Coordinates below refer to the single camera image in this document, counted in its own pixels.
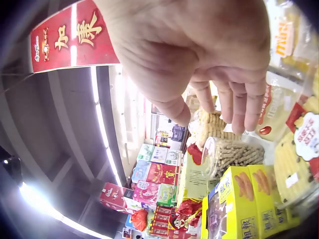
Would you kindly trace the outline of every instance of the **pink box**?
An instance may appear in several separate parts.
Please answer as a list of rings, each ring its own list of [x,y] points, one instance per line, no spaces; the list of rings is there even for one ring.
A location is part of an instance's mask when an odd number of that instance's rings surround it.
[[[139,180],[134,190],[133,199],[138,202],[156,205],[159,188],[160,184]]]

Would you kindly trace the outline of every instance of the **snack bag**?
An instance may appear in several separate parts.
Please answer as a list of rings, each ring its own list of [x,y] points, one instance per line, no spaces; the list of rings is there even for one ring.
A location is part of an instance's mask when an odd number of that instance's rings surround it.
[[[266,93],[256,127],[258,136],[268,141],[278,137],[301,91],[302,87],[297,83],[267,71]]]
[[[292,1],[268,0],[266,7],[271,29],[270,66],[304,80],[309,65],[318,62],[317,33]]]
[[[318,203],[319,99],[302,97],[286,121],[288,126],[275,148],[273,173],[280,200],[278,208],[299,207],[307,211]]]
[[[259,238],[256,201],[247,167],[229,167],[203,199],[201,238]]]

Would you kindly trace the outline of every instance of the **cardboard box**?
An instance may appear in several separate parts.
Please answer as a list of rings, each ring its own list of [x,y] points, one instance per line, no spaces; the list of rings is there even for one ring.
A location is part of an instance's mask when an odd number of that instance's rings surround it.
[[[177,186],[161,184],[157,197],[157,206],[173,207],[176,204]]]
[[[202,239],[208,239],[209,225],[213,227],[211,232],[221,225],[220,230],[226,231],[223,239],[259,238],[256,200],[248,168],[229,167],[219,184],[203,199],[202,212]]]
[[[125,210],[124,193],[126,190],[126,188],[119,187],[118,185],[106,183],[100,195],[100,202],[104,202],[104,205],[115,210],[119,208]]]
[[[143,209],[151,210],[151,211],[155,211],[156,210],[156,205],[151,205],[151,204],[144,203],[144,202],[141,202],[141,205],[142,205]]]
[[[176,185],[177,170],[178,170],[178,167],[175,167],[172,165],[151,163],[146,181],[151,183],[158,183],[158,184],[165,183],[165,184]]]
[[[127,189],[124,193],[124,201],[128,209],[138,211],[142,209],[140,202],[133,199],[134,190]]]
[[[248,165],[254,190],[257,208],[259,238],[267,238],[280,231],[288,229],[286,210],[278,210],[274,206],[271,185],[266,176],[264,166]]]
[[[155,147],[154,145],[142,144],[136,159],[137,162],[139,160],[150,161],[153,154],[154,147]]]
[[[179,166],[181,158],[182,158],[182,151],[168,149],[166,159],[165,159],[165,164]]]
[[[139,180],[145,181],[148,175],[148,172],[151,167],[151,162],[146,162],[144,160],[140,160],[136,163],[136,167],[133,170],[132,174],[132,182],[138,183]]]
[[[150,205],[156,205],[160,184],[139,180],[134,190],[133,199]]]
[[[164,164],[166,160],[166,155],[167,148],[155,147],[152,154],[151,162]]]
[[[193,156],[188,152],[184,156],[184,165],[179,177],[179,189],[177,196],[177,207],[182,201],[193,199],[201,201],[207,196],[207,181],[202,175],[205,171],[206,165],[197,165],[193,160]]]

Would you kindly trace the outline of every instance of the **gift box stack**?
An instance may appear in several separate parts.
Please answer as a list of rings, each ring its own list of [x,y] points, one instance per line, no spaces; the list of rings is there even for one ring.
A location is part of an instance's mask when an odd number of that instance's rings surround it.
[[[181,151],[143,144],[132,175],[134,190],[106,183],[100,202],[128,214],[140,209],[155,211],[156,206],[173,207],[177,202],[180,158]]]

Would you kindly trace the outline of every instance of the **green box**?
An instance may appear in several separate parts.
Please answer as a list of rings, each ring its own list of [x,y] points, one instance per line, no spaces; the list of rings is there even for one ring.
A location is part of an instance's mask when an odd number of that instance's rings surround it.
[[[176,205],[177,186],[161,184],[157,197],[157,206],[174,207]]]

